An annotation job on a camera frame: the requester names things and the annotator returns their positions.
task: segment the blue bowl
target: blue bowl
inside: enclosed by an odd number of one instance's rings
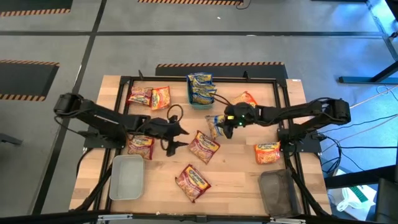
[[[189,104],[192,106],[192,108],[193,108],[194,110],[208,110],[208,109],[210,109],[210,108],[213,107],[214,100],[213,100],[213,102],[212,102],[211,104],[209,104],[209,105],[201,105],[201,104],[199,104],[199,103],[194,103],[194,102],[192,101],[191,82],[190,82],[190,80],[189,80],[188,77],[187,77],[187,93],[188,93],[188,102],[189,102]]]

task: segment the yellow and black hazard stripe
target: yellow and black hazard stripe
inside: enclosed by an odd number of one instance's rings
[[[27,65],[55,65],[60,66],[58,62],[39,62],[39,61],[31,61],[31,60],[0,60],[0,63],[18,63],[18,64],[27,64]]]
[[[165,63],[160,67],[209,67],[209,66],[252,66],[252,65],[284,65],[283,62],[220,62],[220,63]]]
[[[167,3],[167,4],[211,4],[211,5],[221,5],[221,6],[242,6],[242,1],[235,0],[138,0],[142,3]]]
[[[4,11],[0,13],[0,17],[6,16],[33,16],[45,14],[64,14],[69,13],[70,9],[38,9],[38,10],[23,10],[23,11]]]
[[[45,96],[0,94],[0,100],[44,101]]]

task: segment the wooden table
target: wooden table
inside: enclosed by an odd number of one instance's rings
[[[114,108],[120,76],[104,76],[97,104],[109,109]],[[178,141],[191,142],[197,130],[210,135],[204,119],[205,115],[223,114],[225,105],[215,103],[211,110],[194,111],[187,102],[187,87],[184,82],[134,82],[134,86],[170,86],[172,104],[180,104],[184,109],[181,126],[189,135],[177,137]],[[272,85],[262,83],[215,83],[218,92],[227,99],[249,91],[259,105],[275,106]],[[300,80],[287,80],[291,105],[305,102]],[[122,102],[126,100],[127,88],[124,89]],[[283,106],[282,90],[279,90]],[[148,114],[154,117],[166,117],[167,110],[151,111],[150,108],[131,104],[129,113]],[[171,112],[180,114],[178,108]],[[295,119],[302,123],[308,118]],[[159,140],[154,145],[152,161],[145,161],[144,194],[137,200],[113,201],[112,212],[125,213],[163,213],[163,214],[206,214],[206,215],[253,215],[268,216],[262,204],[257,178],[264,171],[285,169],[283,158],[278,162],[257,165],[254,159],[254,144],[277,140],[277,125],[261,127],[257,125],[234,130],[232,139],[219,137],[220,149],[206,165],[186,147],[177,149],[176,155],[166,157],[160,148]],[[70,208],[79,206],[93,190],[100,176],[104,149],[92,150],[81,162],[79,174],[73,191]],[[310,153],[300,153],[305,183],[315,200],[324,210],[331,213],[325,183],[319,159]],[[174,181],[181,171],[192,164],[210,182],[208,189],[196,203],[191,203]],[[104,209],[108,184],[105,185],[100,208]]]

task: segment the concrete floor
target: concrete floor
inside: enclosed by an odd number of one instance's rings
[[[384,2],[373,4],[379,7],[376,14],[384,12]],[[0,30],[91,30],[99,5],[99,0],[75,0],[70,14],[1,18]],[[388,23],[388,19],[383,20],[386,27]],[[106,5],[99,30],[378,31],[363,3],[310,0],[252,0],[250,8],[242,11],[226,6],[112,0]],[[0,101],[1,132],[24,140],[21,147],[0,144],[2,217],[30,213],[58,129],[52,108],[59,94],[72,89],[87,40],[87,37],[0,36],[0,58],[61,63],[44,102]],[[394,60],[380,37],[97,37],[80,94],[95,100],[103,75],[137,75],[138,69],[144,75],[154,75],[158,63],[252,61],[285,62],[289,78],[302,79],[307,100],[329,96],[343,98],[353,105],[375,95],[377,86],[341,85],[336,79],[342,75],[373,76]],[[397,109],[398,102],[391,94],[380,96],[352,109],[352,123],[388,116]],[[397,122],[392,120],[341,144],[396,146]],[[341,139],[372,125],[342,129],[329,135]],[[70,127],[86,129],[87,125],[72,121]],[[322,142],[323,148],[329,144]],[[68,210],[82,145],[82,137],[67,133],[44,213]],[[393,149],[347,149],[345,153],[363,169],[388,166],[395,163],[396,158]],[[324,153],[323,158],[336,155],[333,148]],[[341,166],[359,171],[346,158]]]

